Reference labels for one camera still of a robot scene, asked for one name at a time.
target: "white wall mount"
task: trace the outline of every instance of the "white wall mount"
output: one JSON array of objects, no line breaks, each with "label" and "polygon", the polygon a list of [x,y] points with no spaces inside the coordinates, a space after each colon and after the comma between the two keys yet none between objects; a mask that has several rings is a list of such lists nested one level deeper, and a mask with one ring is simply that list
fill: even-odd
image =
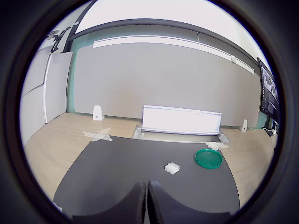
[{"label": "white wall mount", "polygon": [[94,120],[103,120],[105,117],[102,113],[101,106],[95,105],[93,108],[93,119]]},{"label": "white wall mount", "polygon": [[239,129],[242,132],[245,132],[247,130],[247,120],[246,119],[243,121],[243,125],[241,127],[239,127]]},{"label": "white wall mount", "polygon": [[237,63],[237,58],[234,55],[231,55],[231,59],[233,63]]}]

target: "green petri dish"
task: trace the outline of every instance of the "green petri dish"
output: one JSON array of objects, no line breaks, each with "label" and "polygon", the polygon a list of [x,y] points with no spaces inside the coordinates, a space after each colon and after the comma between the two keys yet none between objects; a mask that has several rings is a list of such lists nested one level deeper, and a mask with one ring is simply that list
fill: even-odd
[{"label": "green petri dish", "polygon": [[217,151],[205,148],[195,154],[195,161],[203,168],[216,169],[222,164],[223,157]]}]

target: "gray wall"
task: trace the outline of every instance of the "gray wall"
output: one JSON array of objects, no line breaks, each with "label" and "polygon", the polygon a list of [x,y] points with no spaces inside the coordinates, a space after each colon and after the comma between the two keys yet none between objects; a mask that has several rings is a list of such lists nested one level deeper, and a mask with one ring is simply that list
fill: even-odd
[{"label": "gray wall", "polygon": [[66,112],[66,88],[71,56],[71,52],[50,56],[43,93],[46,123]]},{"label": "gray wall", "polygon": [[26,74],[22,97],[29,91],[44,83],[44,75],[51,47],[39,49],[34,56]]},{"label": "gray wall", "polygon": [[39,86],[28,92],[20,102],[20,131],[23,146],[45,123],[43,86]]},{"label": "gray wall", "polygon": [[256,74],[259,75],[260,73],[257,61],[256,63],[254,63],[246,55],[233,48],[232,46],[226,44],[225,42],[222,42],[202,33],[197,33],[192,30],[162,25],[129,25],[95,31],[75,39],[72,44],[72,51],[76,49],[78,45],[80,47],[84,47],[92,45],[93,42],[97,40],[127,35],[171,36],[204,43],[209,46],[221,49],[229,54],[235,55],[237,58],[241,59],[250,67],[252,67],[255,70]]},{"label": "gray wall", "polygon": [[81,48],[74,71],[76,112],[141,118],[143,105],[221,112],[221,125],[255,127],[260,78],[232,62],[180,46],[134,43]]}]

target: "monitor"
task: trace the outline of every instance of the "monitor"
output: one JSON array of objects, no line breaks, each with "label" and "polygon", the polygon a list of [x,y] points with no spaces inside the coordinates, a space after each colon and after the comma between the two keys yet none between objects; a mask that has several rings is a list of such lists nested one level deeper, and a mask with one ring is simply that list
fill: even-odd
[{"label": "monitor", "polygon": [[279,123],[278,92],[274,82],[274,76],[261,61],[257,58],[261,71],[261,105],[260,111]]}]

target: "tape on floor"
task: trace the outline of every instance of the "tape on floor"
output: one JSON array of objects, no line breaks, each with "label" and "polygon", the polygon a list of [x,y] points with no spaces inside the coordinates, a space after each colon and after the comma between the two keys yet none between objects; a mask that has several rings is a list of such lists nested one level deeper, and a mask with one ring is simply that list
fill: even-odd
[{"label": "tape on floor", "polygon": [[207,142],[206,145],[215,151],[217,151],[219,148],[230,148],[229,146],[219,142]]},{"label": "tape on floor", "polygon": [[61,207],[59,207],[58,205],[56,205],[55,202],[53,202],[53,204],[55,205],[56,208],[58,208],[62,212],[62,208]]},{"label": "tape on floor", "polygon": [[82,132],[84,133],[85,137],[93,138],[91,141],[98,141],[101,139],[106,141],[112,141],[113,139],[110,137],[110,135],[107,135],[110,130],[111,128],[109,127],[101,130],[99,133],[92,133],[92,132],[85,132],[85,131]]}]

